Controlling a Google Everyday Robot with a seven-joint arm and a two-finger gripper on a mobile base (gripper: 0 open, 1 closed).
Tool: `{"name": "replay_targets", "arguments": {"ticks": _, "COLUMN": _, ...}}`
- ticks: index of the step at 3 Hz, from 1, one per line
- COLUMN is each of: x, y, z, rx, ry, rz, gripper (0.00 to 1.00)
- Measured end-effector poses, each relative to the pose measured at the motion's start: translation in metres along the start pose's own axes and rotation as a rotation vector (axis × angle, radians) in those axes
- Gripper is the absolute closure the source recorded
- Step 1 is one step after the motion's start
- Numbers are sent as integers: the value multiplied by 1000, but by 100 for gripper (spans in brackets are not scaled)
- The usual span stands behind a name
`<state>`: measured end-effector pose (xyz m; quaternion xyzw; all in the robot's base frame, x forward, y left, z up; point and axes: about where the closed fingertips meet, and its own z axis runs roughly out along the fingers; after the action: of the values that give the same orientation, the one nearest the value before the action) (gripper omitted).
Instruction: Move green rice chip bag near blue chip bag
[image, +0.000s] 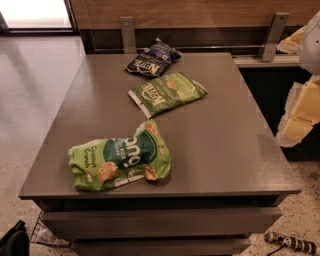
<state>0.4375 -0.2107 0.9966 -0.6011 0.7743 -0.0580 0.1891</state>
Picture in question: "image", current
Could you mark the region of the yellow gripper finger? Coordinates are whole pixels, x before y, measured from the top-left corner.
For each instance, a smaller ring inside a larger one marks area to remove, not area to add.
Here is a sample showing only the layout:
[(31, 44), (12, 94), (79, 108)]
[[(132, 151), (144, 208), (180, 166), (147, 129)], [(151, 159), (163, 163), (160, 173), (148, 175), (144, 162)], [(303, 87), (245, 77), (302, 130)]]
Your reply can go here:
[(306, 27), (303, 26), (295, 31), (291, 36), (285, 38), (277, 45), (277, 50), (287, 54), (298, 54), (303, 34)]
[(293, 147), (320, 122), (320, 76), (312, 75), (304, 84), (294, 82), (284, 110), (276, 140), (281, 147)]

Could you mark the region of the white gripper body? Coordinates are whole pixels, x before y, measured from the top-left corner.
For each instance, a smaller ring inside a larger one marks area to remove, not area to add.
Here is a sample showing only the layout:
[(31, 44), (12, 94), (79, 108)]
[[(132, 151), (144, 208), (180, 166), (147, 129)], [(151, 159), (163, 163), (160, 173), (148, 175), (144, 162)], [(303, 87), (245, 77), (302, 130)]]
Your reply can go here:
[(308, 22), (300, 46), (300, 67), (320, 75), (320, 11)]

